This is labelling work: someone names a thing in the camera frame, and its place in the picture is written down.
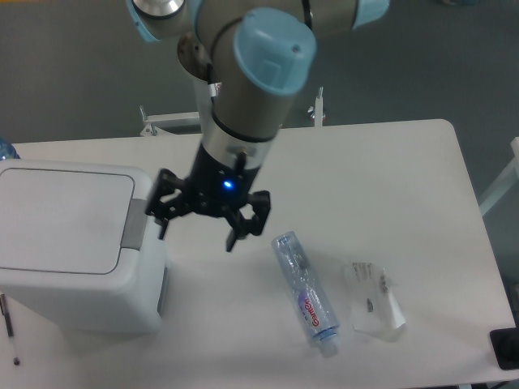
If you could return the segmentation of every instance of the bottle label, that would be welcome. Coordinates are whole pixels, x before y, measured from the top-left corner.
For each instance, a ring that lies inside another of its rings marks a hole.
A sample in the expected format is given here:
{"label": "bottle label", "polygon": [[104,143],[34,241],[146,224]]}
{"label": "bottle label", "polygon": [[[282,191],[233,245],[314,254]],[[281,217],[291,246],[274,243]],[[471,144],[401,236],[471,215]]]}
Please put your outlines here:
{"label": "bottle label", "polygon": [[321,306],[319,301],[315,299],[308,291],[303,290],[298,298],[299,309],[305,319],[308,327],[315,332],[319,332],[322,328],[322,318],[320,317]]}

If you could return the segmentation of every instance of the pen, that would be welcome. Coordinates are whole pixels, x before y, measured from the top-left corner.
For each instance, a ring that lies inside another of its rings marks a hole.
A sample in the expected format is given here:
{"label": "pen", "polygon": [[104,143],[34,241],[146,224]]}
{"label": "pen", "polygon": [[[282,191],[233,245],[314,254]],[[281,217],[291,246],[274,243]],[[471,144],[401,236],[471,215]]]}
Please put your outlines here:
{"label": "pen", "polygon": [[6,321],[7,337],[9,338],[9,341],[13,344],[13,348],[15,349],[15,358],[13,359],[13,363],[15,365],[19,365],[18,353],[16,352],[15,346],[15,332],[13,331],[11,314],[9,313],[9,308],[7,307],[6,295],[3,293],[0,294],[0,310],[2,310],[3,318]]}

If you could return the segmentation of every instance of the blue led light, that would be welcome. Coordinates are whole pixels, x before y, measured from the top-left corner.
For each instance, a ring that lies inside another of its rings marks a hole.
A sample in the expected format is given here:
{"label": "blue led light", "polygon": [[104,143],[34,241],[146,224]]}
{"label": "blue led light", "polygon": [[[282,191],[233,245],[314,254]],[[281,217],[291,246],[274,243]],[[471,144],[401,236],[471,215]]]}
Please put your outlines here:
{"label": "blue led light", "polygon": [[231,190],[234,188],[234,184],[229,181],[229,180],[225,180],[224,181],[224,188],[227,189],[227,190]]}

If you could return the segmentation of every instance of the white plastic box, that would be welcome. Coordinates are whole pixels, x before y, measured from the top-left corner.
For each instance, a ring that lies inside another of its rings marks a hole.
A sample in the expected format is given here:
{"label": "white plastic box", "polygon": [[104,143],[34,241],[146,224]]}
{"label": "white plastic box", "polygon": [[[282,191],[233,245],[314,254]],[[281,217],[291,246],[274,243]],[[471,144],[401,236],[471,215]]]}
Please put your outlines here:
{"label": "white plastic box", "polygon": [[62,327],[150,332],[169,260],[137,168],[0,162],[0,290]]}

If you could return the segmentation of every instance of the light blue joint cap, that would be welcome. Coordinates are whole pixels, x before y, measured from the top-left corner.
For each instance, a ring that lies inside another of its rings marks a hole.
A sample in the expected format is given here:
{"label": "light blue joint cap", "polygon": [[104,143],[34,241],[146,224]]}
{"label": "light blue joint cap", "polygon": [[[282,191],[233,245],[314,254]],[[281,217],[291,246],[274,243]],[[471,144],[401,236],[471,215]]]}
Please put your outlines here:
{"label": "light blue joint cap", "polygon": [[234,56],[245,76],[277,96],[299,92],[307,81],[317,43],[292,15],[273,8],[246,13],[234,34]]}
{"label": "light blue joint cap", "polygon": [[389,8],[389,0],[358,0],[354,28],[380,19]]}
{"label": "light blue joint cap", "polygon": [[196,31],[196,20],[198,19],[198,12],[200,11],[202,2],[204,2],[204,0],[187,0],[187,11],[189,12],[191,22],[193,23],[193,29],[195,30],[196,36],[198,36],[198,32]]}
{"label": "light blue joint cap", "polygon": [[133,24],[135,25],[135,28],[137,28],[140,37],[143,38],[143,41],[147,43],[158,42],[159,40],[156,37],[154,37],[150,33],[150,31],[148,31],[148,29],[140,19],[139,15],[137,14],[137,11],[133,7],[131,0],[127,0],[127,8],[128,12],[130,12],[131,20],[133,20]]}

